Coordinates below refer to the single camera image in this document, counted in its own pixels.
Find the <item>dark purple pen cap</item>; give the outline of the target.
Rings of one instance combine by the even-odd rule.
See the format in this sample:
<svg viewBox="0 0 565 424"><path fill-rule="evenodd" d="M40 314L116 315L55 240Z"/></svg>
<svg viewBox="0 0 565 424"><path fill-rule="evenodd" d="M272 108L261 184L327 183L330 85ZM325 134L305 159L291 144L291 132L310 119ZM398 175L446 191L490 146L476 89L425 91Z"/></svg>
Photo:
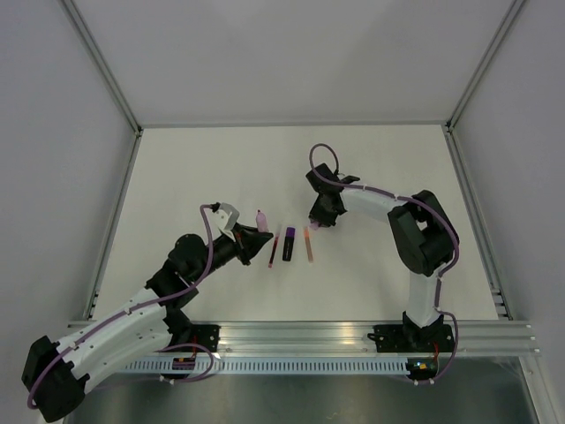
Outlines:
<svg viewBox="0 0 565 424"><path fill-rule="evenodd" d="M293 239L295 238L295 232L296 229L294 227L288 227L285 232L285 237Z"/></svg>

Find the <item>red pen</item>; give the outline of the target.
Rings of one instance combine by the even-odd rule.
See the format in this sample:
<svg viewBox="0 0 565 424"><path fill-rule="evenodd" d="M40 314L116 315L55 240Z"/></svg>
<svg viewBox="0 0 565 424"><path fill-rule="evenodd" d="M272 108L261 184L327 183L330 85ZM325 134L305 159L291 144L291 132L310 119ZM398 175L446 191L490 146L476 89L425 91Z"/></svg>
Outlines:
<svg viewBox="0 0 565 424"><path fill-rule="evenodd" d="M277 247L278 247L279 238L280 238L280 235L281 235L281 230L282 230L282 226L279 225L278 228L275 231L273 245L271 247L269 260L268 260L268 264L267 264L269 269L273 268L273 265L274 265L275 254L276 254L276 250L277 250Z"/></svg>

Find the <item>pink highlighter pen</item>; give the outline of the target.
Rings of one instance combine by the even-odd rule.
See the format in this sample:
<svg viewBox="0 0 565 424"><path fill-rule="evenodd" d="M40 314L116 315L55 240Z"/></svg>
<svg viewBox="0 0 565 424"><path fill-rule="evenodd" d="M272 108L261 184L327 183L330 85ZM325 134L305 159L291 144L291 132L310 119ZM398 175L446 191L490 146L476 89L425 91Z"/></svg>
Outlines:
<svg viewBox="0 0 565 424"><path fill-rule="evenodd" d="M267 218L260 209L257 210L255 222L259 232L269 232Z"/></svg>

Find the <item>orange highlighter pen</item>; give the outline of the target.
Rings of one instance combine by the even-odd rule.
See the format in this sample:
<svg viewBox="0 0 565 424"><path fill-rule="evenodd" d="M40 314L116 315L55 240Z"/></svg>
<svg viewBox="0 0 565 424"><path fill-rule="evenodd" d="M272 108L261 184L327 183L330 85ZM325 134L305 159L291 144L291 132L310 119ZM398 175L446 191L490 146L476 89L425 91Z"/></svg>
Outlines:
<svg viewBox="0 0 565 424"><path fill-rule="evenodd" d="M313 250L312 250L312 243L311 243L311 236L309 227L305 226L303 229L303 235L305 240L305 250L307 255L307 260L309 263L313 263Z"/></svg>

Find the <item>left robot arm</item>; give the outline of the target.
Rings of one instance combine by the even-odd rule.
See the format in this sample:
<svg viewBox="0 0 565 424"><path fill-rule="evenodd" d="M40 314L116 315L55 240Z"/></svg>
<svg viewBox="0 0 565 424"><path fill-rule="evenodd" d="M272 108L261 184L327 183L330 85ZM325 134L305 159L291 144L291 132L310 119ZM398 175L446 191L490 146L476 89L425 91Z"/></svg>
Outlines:
<svg viewBox="0 0 565 424"><path fill-rule="evenodd" d="M57 341L43 336L32 343L21 377L28 407L51 423L117 370L151 352L209 353L183 307L197 295L197 283L229 261L249 265L272 238L241 224L209 243L196 234L180 237L162 267L116 312Z"/></svg>

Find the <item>black purple-tipped marker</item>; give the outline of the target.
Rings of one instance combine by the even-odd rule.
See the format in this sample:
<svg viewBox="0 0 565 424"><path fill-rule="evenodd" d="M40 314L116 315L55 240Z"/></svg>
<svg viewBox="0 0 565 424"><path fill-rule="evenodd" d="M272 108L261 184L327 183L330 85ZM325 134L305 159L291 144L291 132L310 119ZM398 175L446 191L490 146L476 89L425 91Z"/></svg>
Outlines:
<svg viewBox="0 0 565 424"><path fill-rule="evenodd" d="M282 260L290 262L293 254L295 238L286 238L284 236L282 247Z"/></svg>

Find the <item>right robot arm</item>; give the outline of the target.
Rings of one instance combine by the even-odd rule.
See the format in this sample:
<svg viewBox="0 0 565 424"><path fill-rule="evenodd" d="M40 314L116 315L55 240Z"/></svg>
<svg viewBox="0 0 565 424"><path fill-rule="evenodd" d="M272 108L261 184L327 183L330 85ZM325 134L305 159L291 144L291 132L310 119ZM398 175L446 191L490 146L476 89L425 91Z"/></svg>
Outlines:
<svg viewBox="0 0 565 424"><path fill-rule="evenodd" d="M411 197L385 193L359 178L339 178L322 163L306 175L317 193L309 219L319 227L336 225L339 216L355 212L389 225L395 249L410 272L409 300L402 323L389 336L382 327L372 338L383 337L395 352L400 348L423 352L434 342L452 336L440 309L442 278L459 257L459 238L436 196L423 190Z"/></svg>

